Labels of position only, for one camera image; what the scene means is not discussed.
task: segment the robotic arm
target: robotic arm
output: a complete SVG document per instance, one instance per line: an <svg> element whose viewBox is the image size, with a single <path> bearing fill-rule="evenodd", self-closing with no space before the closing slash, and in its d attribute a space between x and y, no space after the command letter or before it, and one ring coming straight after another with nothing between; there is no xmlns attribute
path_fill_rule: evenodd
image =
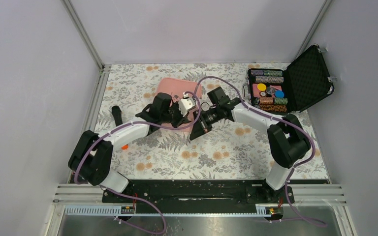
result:
<svg viewBox="0 0 378 236"><path fill-rule="evenodd" d="M213 103L207 111L195 111L194 116L199 115L199 120L193 125L189 139L194 140L212 130L212 125L222 119L233 122L240 122L251 126L261 132L267 131L271 154L275 160L264 185L265 195L268 197L276 195L284 186L293 164L303 158L311 148L309 140L293 127L286 126L281 122L265 118L250 111L243 104L240 98L230 99L221 87L208 93L208 97ZM141 113L128 122L128 126L119 132L105 138L94 148L84 162L79 175L92 185L109 187L117 192L122 192L128 185L128 179L110 169L113 145L123 146L133 140L150 135L157 129L149 124L134 124L137 121L148 121L155 124L171 123L173 127L178 127L183 123L189 123L187 119L191 110L196 108L196 103L187 95L178 102L172 103L170 95L159 93ZM299 120L294 115L285 117L269 114L271 117L280 117L286 121L302 127ZM68 166L76 171L79 162L92 143L98 139L98 135L88 130L85 131L70 160Z"/></svg>

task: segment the metal bar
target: metal bar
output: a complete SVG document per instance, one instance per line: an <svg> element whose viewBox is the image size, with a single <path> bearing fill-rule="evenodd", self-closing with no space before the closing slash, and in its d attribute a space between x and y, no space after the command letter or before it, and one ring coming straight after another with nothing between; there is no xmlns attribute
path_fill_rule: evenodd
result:
<svg viewBox="0 0 378 236"><path fill-rule="evenodd" d="M97 117L99 115L99 109L102 104L103 94L105 93L106 83L108 82L109 72L111 71L111 65L106 65L102 75L101 80L96 89L95 97L93 98L92 113L90 113L89 120L85 130L94 130L97 122Z"/></svg>
<svg viewBox="0 0 378 236"><path fill-rule="evenodd" d="M298 53L296 54L295 58L298 58L299 55L301 55L306 48L308 47L309 42L312 39L312 36L315 34L316 29L318 28L319 24L321 23L322 19L325 16L325 13L327 12L330 4L333 2L333 0L325 0L324 3L321 6L321 9L319 10L318 14L315 17L314 22L311 25L311 28L309 29L304 41L302 42L301 47L299 48Z"/></svg>
<svg viewBox="0 0 378 236"><path fill-rule="evenodd" d="M79 16L77 15L76 10L73 7L73 4L70 0L61 0L64 7L66 8L66 11L68 12L70 18L72 19L72 22L76 26L77 31L79 32L80 37L83 39L83 42L85 43L86 47L88 48L89 52L91 53L92 58L94 59L96 65L100 70L104 68L104 64L102 60L100 59L91 39L89 38L88 33L86 32L85 28L83 27L82 22L80 21Z"/></svg>
<svg viewBox="0 0 378 236"><path fill-rule="evenodd" d="M348 219L348 223L350 224L351 231L352 231L352 233L353 233L354 236L357 236L357 230L356 230L356 227L354 226L354 222L353 222L353 220L351 218L348 206L345 206L344 210L346 211L346 216L347 216L347 219Z"/></svg>
<svg viewBox="0 0 378 236"><path fill-rule="evenodd" d="M105 92L106 83L108 82L109 72L111 71L112 65L105 65L101 75L99 76L97 82L95 83L94 90L92 92L91 102L89 104L88 110L85 116L85 122L82 126L82 131L80 134L85 132L86 130L94 130L97 122L97 116L99 114L99 109L102 104L103 94ZM66 182L68 183L71 174L73 173L72 170L69 171L69 175L67 177Z"/></svg>
<svg viewBox="0 0 378 236"><path fill-rule="evenodd" d="M46 236L57 236L64 216L64 205L56 205Z"/></svg>

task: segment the floral pattern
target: floral pattern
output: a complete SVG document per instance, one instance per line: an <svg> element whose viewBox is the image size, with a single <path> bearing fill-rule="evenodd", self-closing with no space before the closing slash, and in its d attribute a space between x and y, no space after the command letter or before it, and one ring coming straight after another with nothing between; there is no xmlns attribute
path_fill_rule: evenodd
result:
<svg viewBox="0 0 378 236"><path fill-rule="evenodd" d="M95 131L103 134L115 127L112 106L123 111L123 121L132 119L151 103L157 85L164 77L198 81L204 76L218 76L242 89L248 68L281 68L287 63L221 64L118 64L112 65L98 115ZM221 86L231 98L237 96L218 80L202 83L206 92ZM306 111L296 114L304 129L315 139ZM129 148L114 147L112 168L134 179L263 179L274 164L267 135L251 127L222 120L213 131L196 140L189 133L160 129L148 137L133 141ZM296 168L293 178L328 178L317 146L316 156Z"/></svg>

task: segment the aluminum frame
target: aluminum frame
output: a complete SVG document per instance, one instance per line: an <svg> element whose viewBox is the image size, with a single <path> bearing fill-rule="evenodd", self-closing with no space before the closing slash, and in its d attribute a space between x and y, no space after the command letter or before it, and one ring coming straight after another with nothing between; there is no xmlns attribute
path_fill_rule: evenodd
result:
<svg viewBox="0 0 378 236"><path fill-rule="evenodd" d="M99 57L99 54L96 51L96 48L94 47L91 39L89 38L88 33L86 32L82 22L80 21L79 16L76 13L76 10L73 7L73 4L70 0L61 0L64 7L66 8L66 11L68 12L70 18L72 19L72 22L74 26L76 27L77 31L79 32L80 37L83 39L83 43L86 45L86 47L89 50L89 53L91 53L92 58L94 59L96 65L100 70L104 68L104 63Z"/></svg>
<svg viewBox="0 0 378 236"><path fill-rule="evenodd" d="M325 14L328 11L328 8L330 7L331 3L334 0L325 0L324 3L321 6L321 9L319 10L318 14L315 17L314 22L312 23L307 35L305 36L304 41L302 42L301 47L299 48L298 53L296 54L295 58L298 58L307 48L309 45L309 42L311 41L312 37L314 36L316 30L319 27L319 24L321 23L322 19L324 18Z"/></svg>
<svg viewBox="0 0 378 236"><path fill-rule="evenodd" d="M289 186L292 187L293 195L295 196L294 206L331 206L335 213L341 234L343 236L357 236L343 190L339 184L290 184ZM90 184L59 184L53 198L52 218L45 235L57 235L64 213L66 212L66 209L71 206L78 206L81 208L97 208L95 206L100 206L100 208L107 208L128 205L103 203L102 195L103 190L99 186L92 186ZM256 207L266 206L273 205L256 204ZM86 215L92 215L91 211L88 211ZM158 214L141 214L141 216L158 216ZM164 214L164 216L252 217L254 214Z"/></svg>

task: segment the white wall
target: white wall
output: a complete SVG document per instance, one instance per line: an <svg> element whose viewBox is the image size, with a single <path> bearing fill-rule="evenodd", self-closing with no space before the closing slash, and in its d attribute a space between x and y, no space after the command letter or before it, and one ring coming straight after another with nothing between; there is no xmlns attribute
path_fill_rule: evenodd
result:
<svg viewBox="0 0 378 236"><path fill-rule="evenodd" d="M324 0L72 0L105 63L291 62Z"/></svg>
<svg viewBox="0 0 378 236"><path fill-rule="evenodd" d="M312 43L328 47L328 69L340 77L309 109L328 171L358 235L378 235L378 1L334 1Z"/></svg>
<svg viewBox="0 0 378 236"><path fill-rule="evenodd" d="M36 236L98 69L59 0L0 0L0 236Z"/></svg>

